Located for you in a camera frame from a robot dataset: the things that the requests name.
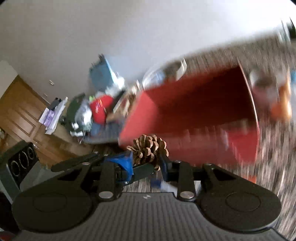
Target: white paper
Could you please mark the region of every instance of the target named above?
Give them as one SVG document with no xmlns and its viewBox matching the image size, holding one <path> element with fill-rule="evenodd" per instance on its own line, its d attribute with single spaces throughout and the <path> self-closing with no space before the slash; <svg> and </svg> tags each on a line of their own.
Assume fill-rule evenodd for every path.
<svg viewBox="0 0 296 241">
<path fill-rule="evenodd" d="M 44 123 L 44 121 L 45 121 L 45 119 L 46 119 L 46 116 L 47 116 L 47 113 L 48 113 L 48 112 L 49 112 L 49 109 L 46 108 L 45 111 L 43 112 L 42 116 L 41 116 L 40 119 L 39 119 L 39 122 L 40 122 L 41 124 Z"/>
<path fill-rule="evenodd" d="M 55 131 L 57 124 L 59 122 L 59 118 L 60 118 L 63 110 L 65 109 L 65 105 L 67 102 L 68 102 L 68 97 L 66 97 L 62 102 L 60 102 L 58 104 L 58 106 L 54 110 L 54 117 L 53 117 L 49 127 L 46 128 L 45 134 L 51 135 Z"/>
</svg>

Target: metal screw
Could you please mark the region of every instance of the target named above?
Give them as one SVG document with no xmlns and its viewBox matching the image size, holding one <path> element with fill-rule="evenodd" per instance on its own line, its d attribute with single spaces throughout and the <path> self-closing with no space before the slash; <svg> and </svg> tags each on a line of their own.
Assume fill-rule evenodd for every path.
<svg viewBox="0 0 296 241">
<path fill-rule="evenodd" d="M 184 191 L 180 193 L 180 197 L 185 198 L 185 199 L 190 199 L 194 197 L 194 193 L 190 191 Z"/>
<path fill-rule="evenodd" d="M 103 199 L 109 199 L 109 198 L 113 197 L 113 193 L 109 192 L 109 191 L 100 192 L 99 197 L 103 198 Z"/>
</svg>

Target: red bag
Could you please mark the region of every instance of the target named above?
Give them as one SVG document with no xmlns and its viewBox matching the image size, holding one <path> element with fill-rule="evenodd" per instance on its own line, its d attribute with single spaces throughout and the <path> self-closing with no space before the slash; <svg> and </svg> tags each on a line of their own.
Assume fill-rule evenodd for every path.
<svg viewBox="0 0 296 241">
<path fill-rule="evenodd" d="M 93 114 L 95 123 L 104 125 L 106 122 L 106 108 L 113 103 L 113 98 L 109 95 L 101 96 L 95 99 L 89 106 Z"/>
</svg>

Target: black speaker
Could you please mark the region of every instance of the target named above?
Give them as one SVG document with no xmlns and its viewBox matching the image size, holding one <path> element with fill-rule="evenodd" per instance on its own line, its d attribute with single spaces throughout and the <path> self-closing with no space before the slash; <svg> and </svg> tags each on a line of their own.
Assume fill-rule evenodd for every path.
<svg viewBox="0 0 296 241">
<path fill-rule="evenodd" d="M 21 192 L 21 183 L 38 162 L 33 143 L 20 141 L 0 156 L 0 190 L 10 202 Z"/>
</svg>

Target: purple package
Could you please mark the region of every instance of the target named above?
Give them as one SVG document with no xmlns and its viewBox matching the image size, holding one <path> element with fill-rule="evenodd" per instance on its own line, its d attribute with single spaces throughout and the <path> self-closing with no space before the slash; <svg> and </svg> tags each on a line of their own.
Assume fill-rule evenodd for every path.
<svg viewBox="0 0 296 241">
<path fill-rule="evenodd" d="M 49 127 L 49 125 L 50 125 L 50 123 L 51 123 L 53 117 L 54 117 L 54 111 L 49 110 L 49 111 L 47 112 L 47 115 L 46 115 L 46 117 L 45 117 L 45 120 L 44 120 L 43 124 L 44 124 L 46 127 Z"/>
</svg>

